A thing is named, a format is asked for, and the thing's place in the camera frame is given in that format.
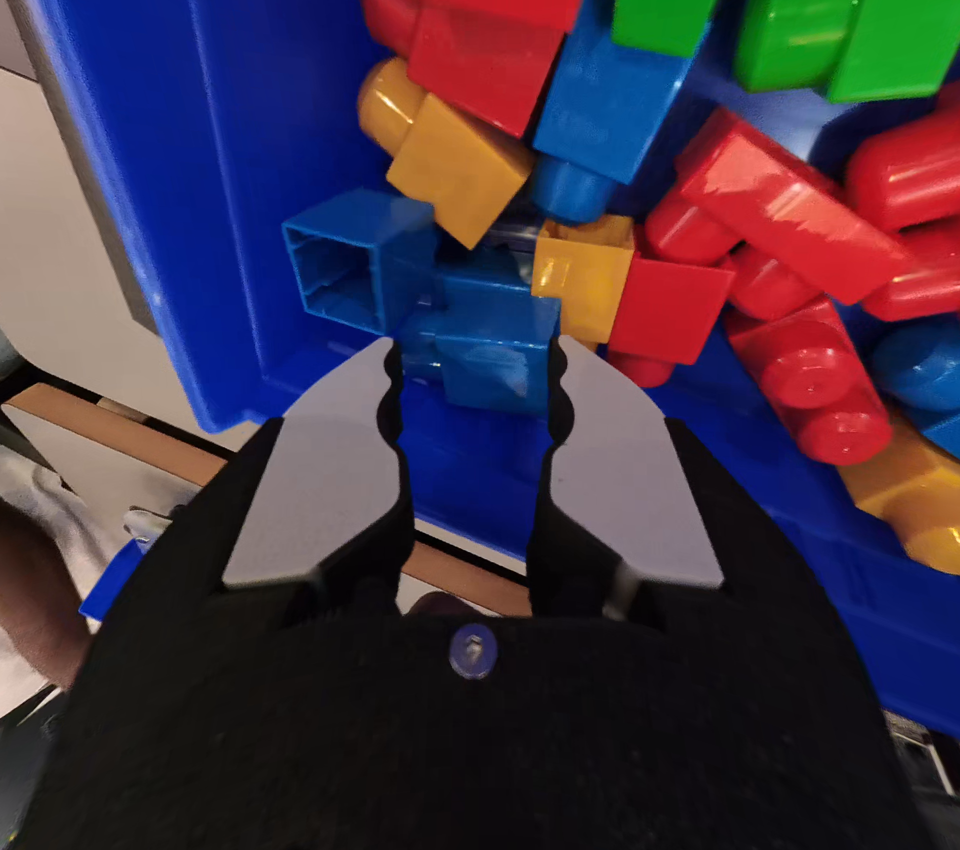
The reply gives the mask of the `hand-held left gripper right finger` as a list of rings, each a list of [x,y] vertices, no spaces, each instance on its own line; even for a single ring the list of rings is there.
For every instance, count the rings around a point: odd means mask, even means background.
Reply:
[[[628,618],[643,589],[724,575],[666,418],[570,336],[550,344],[527,582],[535,617]]]

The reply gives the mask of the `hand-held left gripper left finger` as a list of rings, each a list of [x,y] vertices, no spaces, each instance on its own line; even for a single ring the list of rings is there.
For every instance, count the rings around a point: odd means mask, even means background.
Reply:
[[[319,611],[397,611],[415,542],[402,354],[378,338],[284,413],[222,573],[232,594],[304,588]]]

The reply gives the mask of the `wooden table edge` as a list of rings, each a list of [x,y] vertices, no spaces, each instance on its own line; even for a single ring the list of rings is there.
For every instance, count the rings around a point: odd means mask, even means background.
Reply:
[[[166,515],[188,503],[223,468],[229,452],[194,446],[48,384],[2,407],[9,422],[82,499],[103,530],[118,531],[130,508]],[[487,614],[529,617],[523,562],[424,520],[403,567],[403,611],[431,590]]]

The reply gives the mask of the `blue plastic storage bin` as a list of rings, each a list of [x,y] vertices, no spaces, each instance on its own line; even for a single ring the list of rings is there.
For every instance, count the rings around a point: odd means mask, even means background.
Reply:
[[[24,0],[155,328],[212,434],[285,411],[370,335],[303,309],[282,222],[386,156],[355,94],[359,0]],[[889,710],[958,736],[958,578],[907,557],[805,457],[722,329],[651,396],[774,517]]]
[[[122,547],[102,571],[88,595],[81,601],[78,608],[80,616],[96,624],[102,624],[118,595],[154,542],[147,537],[136,537]]]

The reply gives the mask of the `person's left hand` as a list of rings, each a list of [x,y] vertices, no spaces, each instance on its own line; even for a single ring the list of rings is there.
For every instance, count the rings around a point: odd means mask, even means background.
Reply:
[[[419,597],[407,612],[408,616],[467,616],[475,608],[446,592],[431,591]]]

